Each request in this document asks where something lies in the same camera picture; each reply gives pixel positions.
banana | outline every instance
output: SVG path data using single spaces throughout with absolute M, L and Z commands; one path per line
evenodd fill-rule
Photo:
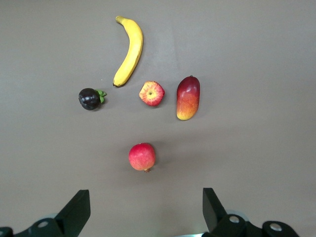
M 113 86 L 123 86 L 132 75 L 143 49 L 143 33 L 138 24 L 122 16 L 115 20 L 124 26 L 129 37 L 129 49 L 127 55 L 113 79 Z

